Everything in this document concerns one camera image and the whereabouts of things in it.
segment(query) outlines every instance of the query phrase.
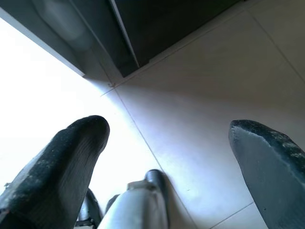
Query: tile floor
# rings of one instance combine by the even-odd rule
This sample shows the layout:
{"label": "tile floor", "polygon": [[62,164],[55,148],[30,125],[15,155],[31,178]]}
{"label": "tile floor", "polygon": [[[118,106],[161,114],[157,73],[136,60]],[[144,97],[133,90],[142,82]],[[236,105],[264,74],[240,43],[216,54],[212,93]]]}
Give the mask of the tile floor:
{"label": "tile floor", "polygon": [[228,128],[253,119],[305,149],[304,10],[303,0],[240,2],[125,79],[96,64],[86,81],[22,35],[12,44],[7,36],[1,62],[26,63],[1,70],[0,182],[56,131],[98,114],[111,127],[90,184],[103,209],[158,168],[171,184],[173,229],[266,229]]}

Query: black shoe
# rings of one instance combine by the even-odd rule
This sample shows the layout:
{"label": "black shoe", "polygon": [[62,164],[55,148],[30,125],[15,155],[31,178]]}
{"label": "black shoe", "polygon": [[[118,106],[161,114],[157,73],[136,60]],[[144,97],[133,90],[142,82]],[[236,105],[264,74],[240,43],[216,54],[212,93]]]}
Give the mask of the black shoe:
{"label": "black shoe", "polygon": [[145,180],[154,184],[155,186],[157,186],[160,189],[163,199],[165,201],[167,222],[168,222],[168,227],[169,227],[170,218],[169,218],[169,213],[168,213],[168,190],[167,190],[166,181],[165,181],[164,176],[165,176],[165,174],[163,172],[161,172],[160,170],[152,169],[152,170],[149,170],[145,174]]}
{"label": "black shoe", "polygon": [[100,206],[93,192],[89,188],[74,228],[88,226],[97,229],[102,218],[103,216]]}

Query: black boot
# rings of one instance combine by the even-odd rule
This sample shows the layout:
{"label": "black boot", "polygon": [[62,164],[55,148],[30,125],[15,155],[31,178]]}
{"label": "black boot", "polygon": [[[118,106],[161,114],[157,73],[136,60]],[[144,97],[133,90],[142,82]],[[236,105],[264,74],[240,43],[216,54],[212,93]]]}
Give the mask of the black boot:
{"label": "black boot", "polygon": [[165,174],[163,172],[161,172],[160,170],[152,169],[152,170],[149,170],[145,174],[145,180],[154,184],[155,186],[157,186],[160,189],[163,199],[165,201],[168,227],[170,227],[170,218],[169,218],[169,212],[168,212],[168,190],[167,190],[166,181],[165,181],[164,176],[165,176]]}

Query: dark gray panel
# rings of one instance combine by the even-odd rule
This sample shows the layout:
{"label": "dark gray panel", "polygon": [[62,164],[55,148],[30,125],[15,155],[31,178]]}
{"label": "dark gray panel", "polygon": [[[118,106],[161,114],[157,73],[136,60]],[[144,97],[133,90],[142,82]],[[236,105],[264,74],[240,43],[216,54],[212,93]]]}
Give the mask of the dark gray panel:
{"label": "dark gray panel", "polygon": [[71,0],[96,39],[104,46],[116,67],[127,76],[138,67],[107,0]]}
{"label": "dark gray panel", "polygon": [[72,48],[42,20],[30,0],[1,0],[0,7],[82,71]]}
{"label": "dark gray panel", "polygon": [[140,66],[239,0],[113,0]]}

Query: cabinet door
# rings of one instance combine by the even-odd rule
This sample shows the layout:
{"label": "cabinet door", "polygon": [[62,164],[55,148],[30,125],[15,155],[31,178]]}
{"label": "cabinet door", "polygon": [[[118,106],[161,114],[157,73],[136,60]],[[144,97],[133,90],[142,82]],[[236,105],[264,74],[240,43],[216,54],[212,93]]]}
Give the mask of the cabinet door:
{"label": "cabinet door", "polygon": [[139,66],[239,0],[110,0]]}

